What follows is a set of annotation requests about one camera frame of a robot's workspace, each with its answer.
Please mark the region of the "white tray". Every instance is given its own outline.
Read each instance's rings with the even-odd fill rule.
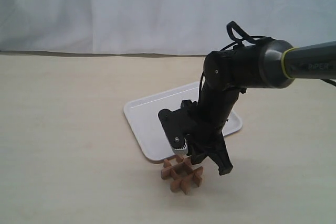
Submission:
[[[199,82],[176,89],[154,94],[128,102],[124,106],[125,116],[143,154],[151,161],[158,162],[174,155],[157,116],[161,109],[177,110],[182,100],[198,100]],[[223,128],[227,136],[239,131],[243,124],[241,118],[231,111]]]

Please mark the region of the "white backdrop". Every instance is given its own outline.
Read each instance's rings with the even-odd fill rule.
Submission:
[[[336,40],[336,0],[0,0],[0,50],[207,54],[231,20],[295,46]]]

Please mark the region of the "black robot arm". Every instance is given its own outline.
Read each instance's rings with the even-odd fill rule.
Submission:
[[[210,157],[220,175],[233,168],[222,130],[240,93],[248,88],[286,88],[295,78],[336,79],[336,41],[294,48],[284,40],[249,36],[235,22],[227,31],[234,42],[206,56],[198,101],[185,100],[176,111],[159,112],[173,151],[186,152],[192,164]]]

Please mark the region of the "beige table surface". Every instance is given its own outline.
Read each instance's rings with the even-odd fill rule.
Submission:
[[[126,102],[199,79],[203,58],[0,55],[0,223],[336,223],[336,89],[248,90],[233,171],[170,192]]]

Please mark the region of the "wooden lattice piece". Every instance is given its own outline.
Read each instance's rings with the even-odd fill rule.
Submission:
[[[181,189],[184,194],[187,194],[190,190],[191,181],[193,181],[198,187],[202,183],[201,175],[203,174],[203,167],[199,167],[195,170],[192,169],[190,158],[183,158],[182,156],[175,156],[177,161],[176,165],[172,165],[168,159],[163,161],[163,169],[161,170],[161,178],[167,179],[172,177],[174,181],[170,184],[171,191],[175,192]]]

